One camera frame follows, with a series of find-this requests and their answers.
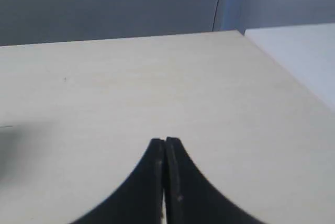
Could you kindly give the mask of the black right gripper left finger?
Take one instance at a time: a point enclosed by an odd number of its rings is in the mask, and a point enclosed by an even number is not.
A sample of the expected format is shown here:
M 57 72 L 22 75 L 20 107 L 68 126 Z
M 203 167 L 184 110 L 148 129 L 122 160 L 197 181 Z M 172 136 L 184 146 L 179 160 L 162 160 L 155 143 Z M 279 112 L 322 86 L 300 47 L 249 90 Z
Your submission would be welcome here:
M 74 223 L 161 223 L 164 141 L 152 139 L 127 179 Z

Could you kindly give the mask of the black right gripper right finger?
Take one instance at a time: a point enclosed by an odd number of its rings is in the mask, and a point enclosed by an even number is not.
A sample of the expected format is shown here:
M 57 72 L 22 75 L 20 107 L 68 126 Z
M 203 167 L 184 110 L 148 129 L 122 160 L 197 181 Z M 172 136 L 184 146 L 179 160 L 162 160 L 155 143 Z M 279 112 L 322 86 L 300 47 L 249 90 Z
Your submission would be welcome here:
M 166 139 L 165 160 L 168 223 L 256 223 L 207 180 L 180 139 Z

